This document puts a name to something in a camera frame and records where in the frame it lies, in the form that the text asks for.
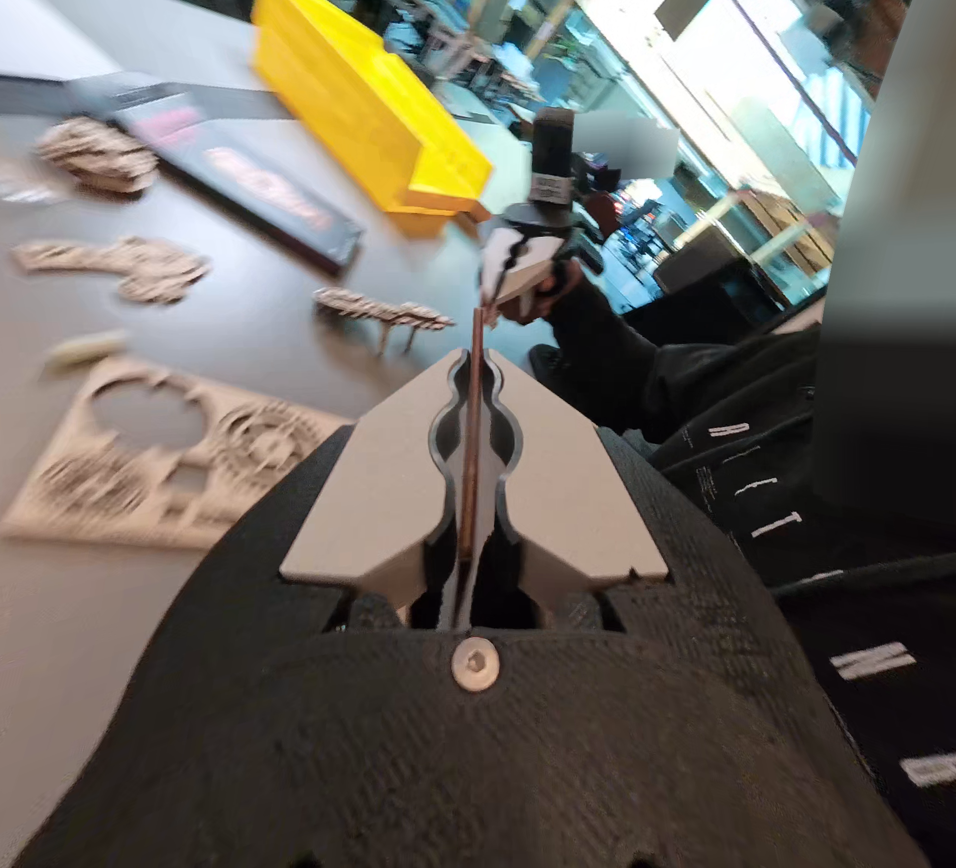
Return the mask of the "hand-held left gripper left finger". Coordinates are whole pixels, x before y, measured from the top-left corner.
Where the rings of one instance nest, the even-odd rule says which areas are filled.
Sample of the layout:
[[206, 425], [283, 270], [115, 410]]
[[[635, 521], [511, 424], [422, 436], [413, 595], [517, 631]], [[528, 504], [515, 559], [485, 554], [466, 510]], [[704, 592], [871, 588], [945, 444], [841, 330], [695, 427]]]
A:
[[456, 521], [448, 458], [469, 365], [468, 350], [448, 353], [355, 423], [280, 564], [285, 581], [381, 597], [413, 624], [428, 568], [455, 557], [442, 545]]

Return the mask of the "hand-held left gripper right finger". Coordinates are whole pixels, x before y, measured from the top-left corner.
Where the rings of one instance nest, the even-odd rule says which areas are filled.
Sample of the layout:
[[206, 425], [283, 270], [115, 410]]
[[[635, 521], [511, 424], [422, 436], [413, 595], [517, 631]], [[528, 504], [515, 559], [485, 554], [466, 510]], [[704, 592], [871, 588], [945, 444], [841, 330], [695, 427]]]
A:
[[597, 427], [495, 350], [484, 352], [489, 448], [502, 468], [495, 526], [517, 587], [553, 623], [571, 596], [668, 567]]

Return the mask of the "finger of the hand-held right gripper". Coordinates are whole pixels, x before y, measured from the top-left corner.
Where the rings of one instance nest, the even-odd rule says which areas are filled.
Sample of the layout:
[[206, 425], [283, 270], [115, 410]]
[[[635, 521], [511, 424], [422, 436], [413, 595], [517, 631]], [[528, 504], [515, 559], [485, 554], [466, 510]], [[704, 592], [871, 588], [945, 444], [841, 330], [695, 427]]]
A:
[[493, 227], [484, 237], [481, 251], [479, 294], [481, 307], [490, 309], [498, 300], [505, 278], [523, 252], [523, 232], [510, 225]]
[[552, 235], [504, 235], [503, 263], [496, 274], [496, 303], [519, 298], [549, 277], [556, 254], [565, 243], [565, 238]]

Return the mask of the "wooden gear assembly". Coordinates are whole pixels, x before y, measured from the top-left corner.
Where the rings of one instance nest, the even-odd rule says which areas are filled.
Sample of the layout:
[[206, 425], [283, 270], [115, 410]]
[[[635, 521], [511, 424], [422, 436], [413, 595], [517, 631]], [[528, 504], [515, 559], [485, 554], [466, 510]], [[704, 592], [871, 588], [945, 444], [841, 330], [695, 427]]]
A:
[[388, 345], [391, 332], [396, 328], [407, 329], [403, 349], [408, 353], [420, 332], [441, 332], [455, 327], [454, 319], [439, 311], [414, 302], [393, 304], [369, 298], [358, 292], [338, 287], [321, 288], [313, 292], [317, 312], [348, 321], [378, 323], [380, 328], [376, 353], [382, 356]]

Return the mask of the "ornate wooden bracket piece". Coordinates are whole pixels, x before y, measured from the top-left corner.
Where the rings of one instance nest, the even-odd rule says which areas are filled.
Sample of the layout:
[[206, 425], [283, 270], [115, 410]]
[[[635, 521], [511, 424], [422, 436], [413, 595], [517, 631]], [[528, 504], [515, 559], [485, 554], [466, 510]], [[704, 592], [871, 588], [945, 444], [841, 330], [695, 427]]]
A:
[[108, 245], [78, 241], [30, 241], [11, 256], [26, 274], [98, 274], [118, 280], [121, 298], [137, 303], [174, 304], [206, 277], [210, 261], [160, 239], [122, 237]]

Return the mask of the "person's right hand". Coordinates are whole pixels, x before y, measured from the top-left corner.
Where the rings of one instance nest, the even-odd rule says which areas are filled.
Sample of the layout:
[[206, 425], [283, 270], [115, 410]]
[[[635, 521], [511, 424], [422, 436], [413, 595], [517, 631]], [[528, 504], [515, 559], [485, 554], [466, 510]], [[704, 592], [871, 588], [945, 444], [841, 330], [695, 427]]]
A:
[[531, 325], [546, 319], [556, 304], [577, 288], [584, 279], [584, 271], [576, 258], [554, 265], [553, 273], [534, 288], [508, 301], [495, 305], [499, 317], [519, 326]]

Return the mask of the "dark computer monitor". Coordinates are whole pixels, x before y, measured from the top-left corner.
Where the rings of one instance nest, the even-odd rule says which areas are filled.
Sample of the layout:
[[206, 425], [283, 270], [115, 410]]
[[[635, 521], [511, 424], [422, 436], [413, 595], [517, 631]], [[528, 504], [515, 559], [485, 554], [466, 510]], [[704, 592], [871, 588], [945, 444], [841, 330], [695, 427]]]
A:
[[790, 307], [769, 273], [715, 227], [664, 256], [652, 277], [692, 339], [733, 342]]

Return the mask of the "yellow plastic bin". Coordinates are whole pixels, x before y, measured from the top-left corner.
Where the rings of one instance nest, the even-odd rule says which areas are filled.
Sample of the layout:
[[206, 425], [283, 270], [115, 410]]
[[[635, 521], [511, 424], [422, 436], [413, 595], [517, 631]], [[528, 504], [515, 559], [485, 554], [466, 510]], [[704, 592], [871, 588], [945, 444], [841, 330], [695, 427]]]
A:
[[492, 165], [383, 39], [327, 0], [254, 0], [252, 68], [411, 236], [479, 224]]

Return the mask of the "person's black hoodie torso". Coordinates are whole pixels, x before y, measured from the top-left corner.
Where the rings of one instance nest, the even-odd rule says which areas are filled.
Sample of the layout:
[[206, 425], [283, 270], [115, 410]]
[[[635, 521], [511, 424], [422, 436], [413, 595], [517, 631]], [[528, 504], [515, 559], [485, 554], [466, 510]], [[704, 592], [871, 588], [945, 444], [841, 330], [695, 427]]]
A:
[[879, 789], [954, 866], [955, 540], [814, 494], [820, 330], [656, 349], [652, 462], [769, 588]]

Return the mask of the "black puzzle box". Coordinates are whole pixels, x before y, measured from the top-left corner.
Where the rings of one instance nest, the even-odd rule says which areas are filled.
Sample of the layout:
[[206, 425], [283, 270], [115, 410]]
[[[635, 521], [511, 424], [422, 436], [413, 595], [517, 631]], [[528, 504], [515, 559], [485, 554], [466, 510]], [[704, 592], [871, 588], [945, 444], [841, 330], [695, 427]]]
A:
[[154, 152], [161, 166], [241, 217], [272, 241], [339, 277], [359, 250], [361, 228], [256, 152], [214, 117], [222, 91], [141, 73], [67, 81], [76, 110], [117, 126]]

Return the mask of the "small white peg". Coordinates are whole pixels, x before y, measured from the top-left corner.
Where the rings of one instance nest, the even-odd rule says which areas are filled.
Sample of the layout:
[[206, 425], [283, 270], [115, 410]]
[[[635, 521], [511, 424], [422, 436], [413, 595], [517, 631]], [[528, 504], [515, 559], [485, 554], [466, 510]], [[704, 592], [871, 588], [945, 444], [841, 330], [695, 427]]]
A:
[[65, 371], [95, 364], [128, 350], [129, 334], [124, 330], [74, 336], [51, 347], [43, 366], [51, 371]]

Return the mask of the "small round wooden gear stack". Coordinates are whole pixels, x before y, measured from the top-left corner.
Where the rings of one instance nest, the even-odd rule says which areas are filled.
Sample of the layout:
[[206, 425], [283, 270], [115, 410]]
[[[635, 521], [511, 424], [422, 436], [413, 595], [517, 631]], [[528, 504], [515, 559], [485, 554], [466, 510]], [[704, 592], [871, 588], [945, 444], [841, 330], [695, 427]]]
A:
[[112, 124], [86, 116], [51, 126], [34, 151], [83, 187], [102, 193], [143, 193], [159, 173], [158, 157], [149, 148]]

